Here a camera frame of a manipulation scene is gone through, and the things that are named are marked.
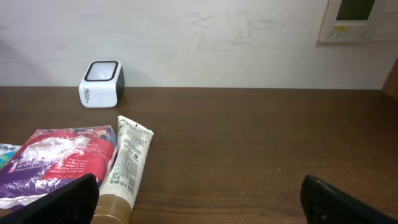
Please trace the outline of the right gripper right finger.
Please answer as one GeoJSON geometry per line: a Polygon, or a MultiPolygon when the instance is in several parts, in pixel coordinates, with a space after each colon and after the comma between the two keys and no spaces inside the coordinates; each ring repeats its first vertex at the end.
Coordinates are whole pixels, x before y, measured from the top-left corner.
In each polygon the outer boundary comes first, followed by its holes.
{"type": "Polygon", "coordinates": [[[305,176],[300,201],[308,224],[397,224],[315,175],[305,176]]]}

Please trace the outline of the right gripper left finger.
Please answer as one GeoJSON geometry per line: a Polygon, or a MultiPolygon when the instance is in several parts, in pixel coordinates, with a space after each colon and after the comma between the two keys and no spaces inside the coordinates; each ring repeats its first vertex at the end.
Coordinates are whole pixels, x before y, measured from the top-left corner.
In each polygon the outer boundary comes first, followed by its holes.
{"type": "Polygon", "coordinates": [[[90,223],[99,199],[94,174],[85,174],[1,217],[1,224],[90,223]]]}

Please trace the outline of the white cream tube gold cap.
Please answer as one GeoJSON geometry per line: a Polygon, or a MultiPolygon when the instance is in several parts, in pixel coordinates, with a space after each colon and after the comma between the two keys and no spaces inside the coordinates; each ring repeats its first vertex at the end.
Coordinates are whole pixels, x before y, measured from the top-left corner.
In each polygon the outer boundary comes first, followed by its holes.
{"type": "Polygon", "coordinates": [[[150,129],[118,116],[118,156],[99,188],[91,224],[129,224],[153,136],[150,129]]]}

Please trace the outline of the red purple pad package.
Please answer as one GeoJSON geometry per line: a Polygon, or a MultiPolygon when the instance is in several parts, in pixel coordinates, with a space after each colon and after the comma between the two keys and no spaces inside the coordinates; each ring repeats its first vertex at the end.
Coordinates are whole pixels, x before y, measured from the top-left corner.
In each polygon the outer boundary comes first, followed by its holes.
{"type": "Polygon", "coordinates": [[[17,210],[85,174],[101,185],[116,140],[111,126],[36,130],[1,168],[1,208],[17,210]]]}

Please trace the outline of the teal tissue pack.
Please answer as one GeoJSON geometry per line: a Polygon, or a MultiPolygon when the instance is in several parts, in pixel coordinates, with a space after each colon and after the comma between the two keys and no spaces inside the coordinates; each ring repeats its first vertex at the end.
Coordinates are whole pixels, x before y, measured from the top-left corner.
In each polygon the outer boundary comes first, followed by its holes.
{"type": "Polygon", "coordinates": [[[2,169],[21,146],[0,143],[0,168],[2,169]]]}

